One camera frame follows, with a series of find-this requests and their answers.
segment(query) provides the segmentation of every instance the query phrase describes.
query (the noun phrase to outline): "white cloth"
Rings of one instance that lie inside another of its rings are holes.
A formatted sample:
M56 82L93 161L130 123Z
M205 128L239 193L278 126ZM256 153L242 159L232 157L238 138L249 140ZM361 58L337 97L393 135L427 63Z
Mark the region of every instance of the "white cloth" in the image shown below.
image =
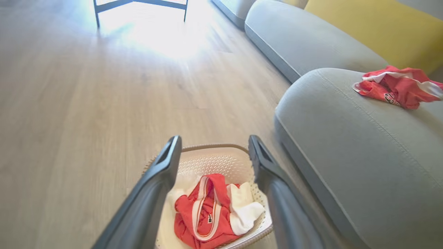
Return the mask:
M226 186L231 199L229 222L235 235L243 235L254 227L254 221L264 212L264 207L254 202L251 185L244 183L237 188L234 184Z

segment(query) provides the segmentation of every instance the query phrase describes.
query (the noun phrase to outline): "red clothing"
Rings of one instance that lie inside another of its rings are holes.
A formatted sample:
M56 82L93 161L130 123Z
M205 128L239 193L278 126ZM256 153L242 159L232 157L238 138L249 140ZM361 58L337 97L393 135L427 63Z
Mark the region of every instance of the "red clothing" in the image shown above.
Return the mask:
M203 176L189 196L175 202L175 234L195 249L212 249L238 239L229 222L229 205L225 177Z
M363 81L355 83L353 89L359 94L399 105L406 109L417 109L420 102L443 99L443 84L430 80L421 69L386 69L363 75Z

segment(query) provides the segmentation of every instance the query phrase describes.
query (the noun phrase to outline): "laundry basket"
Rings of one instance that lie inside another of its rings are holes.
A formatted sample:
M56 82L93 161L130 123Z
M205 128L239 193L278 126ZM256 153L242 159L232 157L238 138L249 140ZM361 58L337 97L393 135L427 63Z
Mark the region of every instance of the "laundry basket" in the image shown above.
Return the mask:
M155 158L149 162L144 172L149 169ZM254 201L264 206L265 212L255 221L254 227L239 239L218 249L244 248L272 232L272 219L266 195L254 183L255 175L248 150L236 144L205 144L182 149L177 178L174 189L189 189L194 180L203 175L222 174L226 184L245 183L251 184ZM155 242L158 249L189 248L178 239L174 233L175 198L169 194L166 197L161 214L159 230Z

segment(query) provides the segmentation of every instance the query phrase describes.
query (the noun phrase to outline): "beige basket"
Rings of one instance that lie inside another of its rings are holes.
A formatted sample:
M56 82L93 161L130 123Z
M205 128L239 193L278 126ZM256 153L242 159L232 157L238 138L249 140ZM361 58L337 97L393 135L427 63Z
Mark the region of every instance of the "beige basket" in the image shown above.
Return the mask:
M268 200L254 183L254 170L248 150L244 147L235 144L207 144L183 148L173 189L188 189L199 176L215 173L223 174L227 184L249 182L254 201L265 208L265 212L247 234L232 243L219 246L218 249L244 248L271 233L273 228ZM158 249L190 248L174 233L174 202L175 199L171 196L166 197L155 242Z

